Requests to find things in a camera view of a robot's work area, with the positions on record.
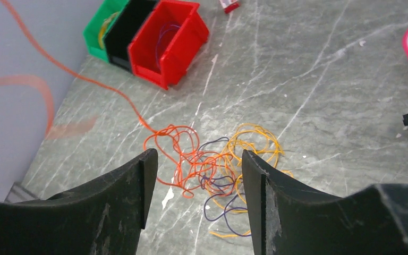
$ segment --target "yellow string in green bin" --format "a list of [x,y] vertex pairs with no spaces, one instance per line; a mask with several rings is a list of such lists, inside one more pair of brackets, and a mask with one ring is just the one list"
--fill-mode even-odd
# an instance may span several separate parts
[[99,31],[99,34],[98,34],[98,42],[99,42],[99,46],[101,47],[101,49],[104,49],[103,37],[104,37],[105,32],[107,31],[107,27],[112,22],[112,20],[116,18],[116,16],[118,16],[119,13],[120,12],[113,13],[112,15],[110,15],[110,17],[106,18],[103,24],[101,25],[101,30]]

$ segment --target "gray wall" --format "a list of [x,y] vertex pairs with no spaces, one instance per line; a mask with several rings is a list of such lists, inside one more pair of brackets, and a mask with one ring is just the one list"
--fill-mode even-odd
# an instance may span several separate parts
[[[82,30],[102,0],[11,0],[34,37],[56,59],[78,70],[87,51]],[[73,78],[45,60],[0,3],[0,77],[36,75],[47,82],[57,111]],[[0,201],[22,181],[47,122],[39,92],[28,86],[0,87]]]

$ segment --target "gray marble table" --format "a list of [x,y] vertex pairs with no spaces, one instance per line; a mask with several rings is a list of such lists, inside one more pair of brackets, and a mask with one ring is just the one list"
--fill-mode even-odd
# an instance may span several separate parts
[[[123,90],[156,129],[193,123],[207,141],[261,124],[286,152],[278,168],[314,188],[346,196],[372,183],[408,183],[408,0],[241,0],[230,15],[216,0],[200,3],[211,36],[176,89],[93,57],[81,73]],[[42,144],[23,182],[30,191],[49,197],[142,152],[149,131],[124,99],[92,84],[72,84],[55,122],[94,115],[85,135]],[[161,156],[159,176],[169,180],[173,170]],[[138,254],[253,254],[250,238],[208,233],[226,227],[203,218],[206,193],[185,199],[173,189],[163,208],[168,189],[156,184]],[[211,205],[212,216],[219,212]],[[249,227],[246,214],[231,222]]]

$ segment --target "small red object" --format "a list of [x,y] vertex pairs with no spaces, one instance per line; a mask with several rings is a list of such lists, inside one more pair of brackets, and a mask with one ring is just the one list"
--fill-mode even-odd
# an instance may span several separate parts
[[226,14],[240,7],[238,0],[219,0],[219,2]]
[[129,44],[134,75],[163,89],[176,85],[209,37],[199,3],[161,0]]

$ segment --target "purple string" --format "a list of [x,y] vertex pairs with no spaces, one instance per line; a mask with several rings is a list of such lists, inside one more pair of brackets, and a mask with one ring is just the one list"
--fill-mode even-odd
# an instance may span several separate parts
[[[216,143],[216,142],[222,142],[222,141],[225,141],[225,140],[226,140],[226,141],[229,141],[229,138],[228,138],[228,137],[221,137],[221,138],[218,138],[217,140],[210,141],[210,142],[206,142],[206,143],[202,144],[202,145],[199,147],[198,152],[201,151],[205,146],[207,146],[207,145],[209,145],[209,144]],[[223,177],[219,177],[219,178],[210,178],[210,177],[207,177],[205,174],[204,174],[204,176],[203,176],[203,175],[200,175],[200,176],[201,176],[201,188],[202,188],[202,189],[205,189],[205,182],[208,181],[211,185],[217,187],[217,188],[220,190],[220,192],[221,192],[221,194],[214,194],[214,195],[212,195],[212,196],[209,197],[209,198],[206,200],[206,202],[204,203],[203,212],[204,212],[204,217],[206,218],[206,220],[208,220],[208,221],[210,221],[210,222],[215,222],[215,221],[221,219],[222,217],[224,217],[224,220],[225,220],[225,222],[226,222],[226,226],[229,228],[229,230],[231,230],[232,233],[234,233],[235,235],[240,236],[240,237],[248,237],[248,236],[251,236],[251,234],[243,235],[243,234],[240,234],[240,233],[236,232],[235,230],[233,230],[233,229],[231,228],[231,226],[230,226],[230,224],[229,224],[229,221],[227,220],[227,216],[226,216],[226,215],[227,215],[230,211],[233,211],[233,210],[247,210],[246,207],[231,207],[230,209],[228,209],[228,207],[231,206],[232,202],[234,202],[235,199],[239,196],[238,194],[236,194],[236,195],[226,204],[226,206],[224,207],[223,213],[220,214],[218,217],[216,217],[215,219],[210,219],[209,217],[207,217],[207,211],[206,211],[206,205],[207,205],[207,203],[208,203],[212,198],[214,198],[214,197],[216,197],[216,196],[227,196],[227,195],[231,195],[232,193],[230,193],[230,194],[224,194],[224,191],[222,190],[222,188],[227,187],[227,186],[234,186],[234,185],[235,185],[235,180],[234,180],[231,176],[228,176],[228,175],[223,176]],[[230,179],[231,181],[230,181],[229,183],[227,183],[227,184],[217,184],[217,183],[216,183],[216,181],[221,181],[221,180],[224,180],[224,179]]]
[[[173,28],[169,28],[169,29],[167,29],[167,30],[164,31],[164,29],[165,29],[166,26],[171,26],[171,27],[173,27]],[[178,30],[179,28],[181,28],[181,26],[176,25],[176,24],[173,24],[173,23],[167,23],[167,24],[163,25],[163,27],[160,29],[159,40],[157,41],[157,45],[156,45],[156,64],[157,64],[157,67],[159,68],[159,70],[160,70],[160,64],[159,64],[158,48],[159,48],[159,46],[160,46],[160,42],[161,42],[163,36],[164,36],[167,32],[173,31],[173,30]]]

